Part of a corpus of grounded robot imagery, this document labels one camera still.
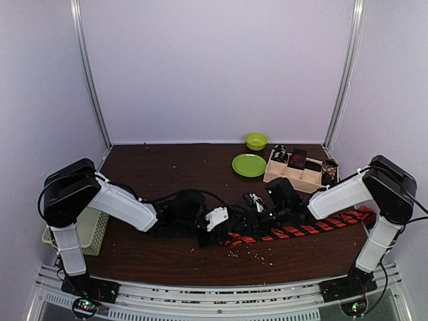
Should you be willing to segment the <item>red navy striped tie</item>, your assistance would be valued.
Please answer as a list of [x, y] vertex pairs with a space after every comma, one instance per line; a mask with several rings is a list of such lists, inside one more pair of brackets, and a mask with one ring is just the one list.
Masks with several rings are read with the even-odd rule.
[[316, 221], [311, 225], [299, 225], [297, 227], [292, 225], [282, 225], [278, 228], [272, 229], [266, 235], [244, 235], [242, 233], [229, 232], [225, 235], [225, 239], [222, 239], [217, 243], [223, 247], [237, 247], [238, 245], [242, 244], [305, 237], [327, 233], [337, 229], [356, 225], [358, 223], [370, 225], [375, 222], [375, 219], [376, 213], [369, 207], [362, 206], [344, 213], [333, 214], [325, 219]]

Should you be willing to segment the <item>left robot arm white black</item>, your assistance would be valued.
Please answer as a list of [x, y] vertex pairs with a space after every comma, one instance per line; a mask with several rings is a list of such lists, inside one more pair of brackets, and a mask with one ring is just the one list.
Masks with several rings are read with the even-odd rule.
[[39, 216], [49, 226], [71, 287], [82, 297], [96, 291], [96, 282], [87, 275], [86, 261], [76, 227], [85, 209], [119, 219], [136, 230], [160, 237], [176, 232], [194, 233], [209, 239], [227, 222], [233, 206], [217, 195], [184, 189], [147, 200], [124, 183], [106, 178], [94, 163], [82, 158], [48, 176], [37, 199]]

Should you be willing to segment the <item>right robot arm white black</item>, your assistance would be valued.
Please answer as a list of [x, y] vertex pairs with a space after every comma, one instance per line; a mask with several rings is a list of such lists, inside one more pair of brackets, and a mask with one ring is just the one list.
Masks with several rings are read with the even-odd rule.
[[343, 290], [354, 296], [368, 285], [367, 273], [378, 266], [400, 230], [411, 220], [417, 182], [388, 158], [377, 155], [367, 167], [304, 199], [299, 197], [287, 178], [274, 179], [266, 189], [274, 202], [271, 209], [253, 193], [243, 197], [255, 211], [257, 226], [262, 231], [280, 223], [313, 225], [351, 207], [374, 205], [377, 220], [355, 260], [354, 266], [358, 270], [343, 280]]

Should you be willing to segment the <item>wooden compartment box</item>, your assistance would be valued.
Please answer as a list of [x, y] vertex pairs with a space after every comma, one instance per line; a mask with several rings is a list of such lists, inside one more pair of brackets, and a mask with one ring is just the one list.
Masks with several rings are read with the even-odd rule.
[[[305, 168], [304, 170], [293, 169], [288, 166], [291, 153], [288, 152], [288, 163], [283, 164], [271, 160], [272, 152], [273, 149], [267, 162], [267, 167], [263, 176], [263, 182], [268, 183], [280, 177], [287, 178], [290, 180], [295, 190], [308, 194], [313, 193], [322, 187], [326, 187], [321, 184], [322, 171], [316, 172], [307, 170]], [[316, 160], [308, 157], [306, 160], [319, 164], [322, 164], [323, 162], [323, 160]]]

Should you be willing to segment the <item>red navy rolled tie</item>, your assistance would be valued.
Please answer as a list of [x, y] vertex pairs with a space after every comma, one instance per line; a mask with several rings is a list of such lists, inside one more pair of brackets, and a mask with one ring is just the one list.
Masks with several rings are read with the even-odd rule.
[[307, 159], [307, 151], [301, 148], [294, 148], [288, 166], [293, 169], [304, 170]]

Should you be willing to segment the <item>brown patterned rolled tie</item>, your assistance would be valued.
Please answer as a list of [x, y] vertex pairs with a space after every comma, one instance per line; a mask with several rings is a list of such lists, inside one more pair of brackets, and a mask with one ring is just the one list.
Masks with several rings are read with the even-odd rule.
[[338, 164], [334, 159], [322, 162], [321, 184], [323, 186], [333, 185], [338, 181]]

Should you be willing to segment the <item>black white patterned rolled tie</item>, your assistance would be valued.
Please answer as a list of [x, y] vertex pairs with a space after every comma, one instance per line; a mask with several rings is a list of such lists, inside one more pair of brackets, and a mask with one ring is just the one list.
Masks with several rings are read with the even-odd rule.
[[288, 163], [288, 152], [284, 145], [277, 144], [274, 146], [271, 160], [283, 164]]

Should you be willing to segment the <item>green plate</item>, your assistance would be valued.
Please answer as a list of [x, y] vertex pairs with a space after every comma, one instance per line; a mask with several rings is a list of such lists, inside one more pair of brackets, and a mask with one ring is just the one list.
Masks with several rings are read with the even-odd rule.
[[240, 154], [232, 160], [231, 166], [238, 175], [255, 178], [265, 173], [267, 162], [256, 154]]

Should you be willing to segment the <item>green bowl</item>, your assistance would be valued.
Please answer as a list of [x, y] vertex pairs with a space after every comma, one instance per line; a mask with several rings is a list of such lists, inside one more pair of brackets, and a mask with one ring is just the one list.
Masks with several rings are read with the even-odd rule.
[[245, 135], [245, 145], [250, 150], [263, 150], [268, 144], [268, 137], [260, 132], [249, 132]]

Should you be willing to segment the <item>pale green perforated basket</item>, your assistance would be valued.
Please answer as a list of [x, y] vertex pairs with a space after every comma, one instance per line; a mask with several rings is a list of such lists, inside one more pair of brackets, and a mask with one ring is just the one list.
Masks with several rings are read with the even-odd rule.
[[96, 210], [86, 207], [76, 219], [74, 223], [75, 227], [54, 227], [46, 225], [44, 232], [41, 236], [41, 242], [56, 248], [57, 237], [56, 232], [63, 233], [64, 231], [70, 232], [75, 229], [78, 234], [81, 249], [84, 255], [98, 256], [100, 254], [104, 234], [107, 228], [109, 215]]

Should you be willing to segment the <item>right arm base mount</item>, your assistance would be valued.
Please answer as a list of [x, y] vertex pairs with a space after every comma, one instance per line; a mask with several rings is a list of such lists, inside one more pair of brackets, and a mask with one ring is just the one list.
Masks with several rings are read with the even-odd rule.
[[353, 265], [346, 276], [320, 282], [319, 287], [323, 301], [333, 302], [376, 290], [377, 283], [373, 272], [365, 272]]

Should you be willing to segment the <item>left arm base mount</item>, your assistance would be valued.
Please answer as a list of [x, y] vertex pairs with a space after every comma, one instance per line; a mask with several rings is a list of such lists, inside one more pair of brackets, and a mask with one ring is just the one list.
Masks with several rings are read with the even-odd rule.
[[93, 278], [88, 270], [69, 274], [64, 269], [64, 280], [61, 290], [95, 302], [114, 304], [120, 284], [113, 281]]

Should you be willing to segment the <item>right aluminium frame post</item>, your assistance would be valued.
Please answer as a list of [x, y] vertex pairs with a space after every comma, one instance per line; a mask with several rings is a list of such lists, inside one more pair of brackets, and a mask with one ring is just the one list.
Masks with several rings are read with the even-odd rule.
[[324, 149], [327, 152], [333, 151], [334, 143], [338, 137], [340, 125], [342, 123], [342, 119], [345, 113], [348, 95], [350, 93], [350, 81], [356, 64], [358, 49], [360, 45], [360, 35], [363, 25], [364, 8], [364, 0], [354, 1], [344, 66], [342, 69], [342, 75], [338, 87], [338, 92], [336, 95], [332, 117], [330, 119], [330, 124], [323, 144]]

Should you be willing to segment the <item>aluminium frame post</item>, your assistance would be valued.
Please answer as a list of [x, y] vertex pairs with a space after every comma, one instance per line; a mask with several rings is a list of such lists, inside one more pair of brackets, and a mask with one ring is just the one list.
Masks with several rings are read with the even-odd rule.
[[364, 8], [364, 0], [354, 1], [344, 66], [342, 69], [342, 75], [338, 87], [338, 92], [336, 95], [332, 117], [330, 119], [330, 124], [323, 144], [324, 149], [327, 152], [333, 151], [334, 143], [338, 137], [340, 125], [342, 123], [342, 119], [345, 113], [348, 95], [350, 93], [350, 81], [356, 64], [358, 49], [360, 45], [360, 35], [363, 25]]
[[101, 111], [98, 93], [96, 91], [94, 77], [93, 77], [93, 73], [90, 65], [90, 57], [88, 53], [88, 46], [86, 43], [86, 36], [84, 32], [84, 24], [82, 19], [80, 1], [70, 0], [70, 9], [71, 9], [72, 21], [74, 24], [74, 29], [76, 32], [76, 38], [78, 41], [80, 59], [82, 61], [84, 79], [85, 79], [91, 107], [94, 112], [96, 124], [98, 125], [98, 128], [100, 130], [100, 134], [104, 142], [104, 145], [107, 149], [110, 149], [112, 147], [112, 143], [107, 131], [105, 119]]

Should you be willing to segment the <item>left aluminium frame post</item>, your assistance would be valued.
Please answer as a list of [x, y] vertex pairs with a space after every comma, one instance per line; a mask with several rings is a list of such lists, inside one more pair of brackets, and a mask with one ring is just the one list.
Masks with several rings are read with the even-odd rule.
[[78, 41], [80, 59], [82, 61], [84, 79], [85, 79], [91, 107], [94, 112], [96, 124], [98, 125], [98, 128], [100, 130], [100, 134], [104, 142], [104, 145], [107, 149], [110, 149], [112, 147], [112, 143], [107, 131], [105, 119], [101, 111], [98, 93], [96, 91], [94, 77], [93, 77], [93, 73], [90, 65], [90, 57], [88, 53], [88, 46], [86, 43], [86, 36], [84, 32], [84, 24], [82, 19], [80, 1], [70, 0], [70, 9], [71, 9], [72, 21], [74, 24], [74, 29], [76, 32], [76, 38]]

